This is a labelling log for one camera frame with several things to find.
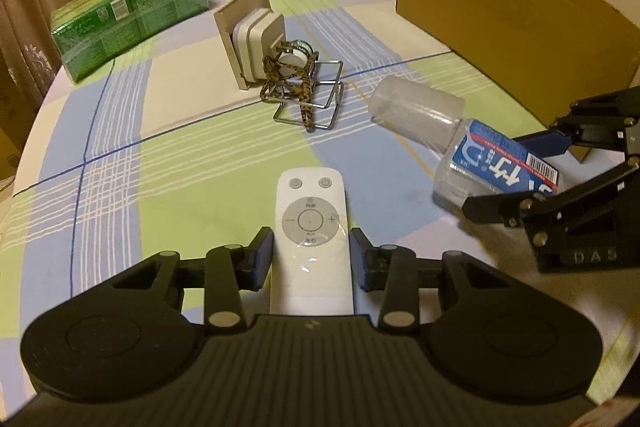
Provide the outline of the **small white green jar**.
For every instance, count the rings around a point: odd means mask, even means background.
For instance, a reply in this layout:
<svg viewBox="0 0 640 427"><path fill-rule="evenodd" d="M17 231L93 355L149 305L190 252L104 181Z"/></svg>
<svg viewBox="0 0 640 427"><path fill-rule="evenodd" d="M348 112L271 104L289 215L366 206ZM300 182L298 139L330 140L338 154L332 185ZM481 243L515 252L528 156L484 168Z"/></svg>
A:
<svg viewBox="0 0 640 427"><path fill-rule="evenodd" d="M314 54L311 45L303 40L283 40L278 44L277 50L278 61L286 70L306 67Z"/></svg>

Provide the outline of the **white remote control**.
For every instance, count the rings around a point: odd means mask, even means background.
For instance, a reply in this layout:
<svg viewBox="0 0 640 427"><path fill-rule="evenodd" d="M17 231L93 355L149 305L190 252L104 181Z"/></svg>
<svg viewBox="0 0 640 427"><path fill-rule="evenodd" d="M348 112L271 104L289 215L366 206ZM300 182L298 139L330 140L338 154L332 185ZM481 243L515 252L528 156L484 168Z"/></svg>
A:
<svg viewBox="0 0 640 427"><path fill-rule="evenodd" d="M354 313L345 187L335 169L294 168L278 180L270 312Z"/></svg>

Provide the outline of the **clear plastic bottle blue label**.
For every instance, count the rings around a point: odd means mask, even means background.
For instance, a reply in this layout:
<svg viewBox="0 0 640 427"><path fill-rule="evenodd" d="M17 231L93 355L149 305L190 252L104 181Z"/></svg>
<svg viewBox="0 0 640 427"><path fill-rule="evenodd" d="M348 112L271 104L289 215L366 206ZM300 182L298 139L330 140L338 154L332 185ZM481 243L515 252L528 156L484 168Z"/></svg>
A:
<svg viewBox="0 0 640 427"><path fill-rule="evenodd" d="M369 102L376 122L442 153L434 192L452 205L472 196L558 191L558 170L488 124L465 118L463 109L462 98L396 76L385 77Z"/></svg>

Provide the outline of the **checkered tablecloth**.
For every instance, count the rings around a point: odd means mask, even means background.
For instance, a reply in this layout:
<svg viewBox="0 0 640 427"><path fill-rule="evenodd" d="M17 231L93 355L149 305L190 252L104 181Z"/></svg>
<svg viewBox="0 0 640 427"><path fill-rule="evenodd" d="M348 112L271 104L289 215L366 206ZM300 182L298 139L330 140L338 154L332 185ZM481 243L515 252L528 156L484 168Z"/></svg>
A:
<svg viewBox="0 0 640 427"><path fill-rule="evenodd" d="M477 227L436 204L439 155L375 124L386 76L463 98L466 116L517 136L539 129L513 98L396 14L395 0L274 0L291 37L344 65L329 131L272 118L236 87L212 12L167 29L82 83L58 74L30 132L1 228L1 412L34 391L20 339L40 313L170 249L199 258L245 244L274 218L280 174L328 166L345 181L349 221L377 244L423 257L459 249L586 314L600 329L593 393L615 391L639 351L634 270L541 275L524 233Z"/></svg>

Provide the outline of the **metal wire stand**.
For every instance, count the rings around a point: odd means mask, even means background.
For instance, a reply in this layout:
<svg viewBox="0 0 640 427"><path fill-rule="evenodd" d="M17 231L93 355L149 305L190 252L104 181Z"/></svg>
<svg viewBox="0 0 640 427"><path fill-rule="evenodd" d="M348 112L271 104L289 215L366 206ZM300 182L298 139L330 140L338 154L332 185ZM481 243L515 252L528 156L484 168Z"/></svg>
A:
<svg viewBox="0 0 640 427"><path fill-rule="evenodd" d="M335 76L319 80L316 72L321 66L334 66ZM294 66L267 57L267 79L260 99L277 105L272 119L278 124L303 127L307 132L332 130L344 95L343 66L342 61L309 61L305 66Z"/></svg>

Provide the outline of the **brown cardboard box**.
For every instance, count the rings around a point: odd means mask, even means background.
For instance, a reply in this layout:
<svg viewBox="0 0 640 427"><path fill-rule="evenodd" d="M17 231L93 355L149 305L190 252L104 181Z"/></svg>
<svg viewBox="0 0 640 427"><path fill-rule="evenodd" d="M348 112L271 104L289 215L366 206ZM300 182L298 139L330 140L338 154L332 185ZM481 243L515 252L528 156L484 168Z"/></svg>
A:
<svg viewBox="0 0 640 427"><path fill-rule="evenodd" d="M541 124L639 76L639 29L604 0L396 0L396 11Z"/></svg>

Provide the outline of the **green shrink-wrapped carton pack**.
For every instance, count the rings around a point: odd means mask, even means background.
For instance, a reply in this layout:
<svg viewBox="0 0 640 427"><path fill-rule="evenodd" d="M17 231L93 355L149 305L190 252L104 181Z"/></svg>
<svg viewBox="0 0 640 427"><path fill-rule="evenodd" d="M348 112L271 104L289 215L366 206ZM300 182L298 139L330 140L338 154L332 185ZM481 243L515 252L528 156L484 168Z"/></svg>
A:
<svg viewBox="0 0 640 427"><path fill-rule="evenodd" d="M68 77L83 80L147 38L208 10L208 0L72 0L51 14Z"/></svg>

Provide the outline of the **beige plate with white adapter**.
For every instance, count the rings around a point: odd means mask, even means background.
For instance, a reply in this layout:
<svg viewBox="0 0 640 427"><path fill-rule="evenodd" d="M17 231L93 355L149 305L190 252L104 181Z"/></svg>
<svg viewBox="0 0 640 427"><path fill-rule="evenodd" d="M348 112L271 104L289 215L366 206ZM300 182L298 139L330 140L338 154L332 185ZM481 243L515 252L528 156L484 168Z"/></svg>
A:
<svg viewBox="0 0 640 427"><path fill-rule="evenodd" d="M283 15L270 0L231 0L214 19L238 87L248 90L266 80L264 58L275 57L285 38Z"/></svg>

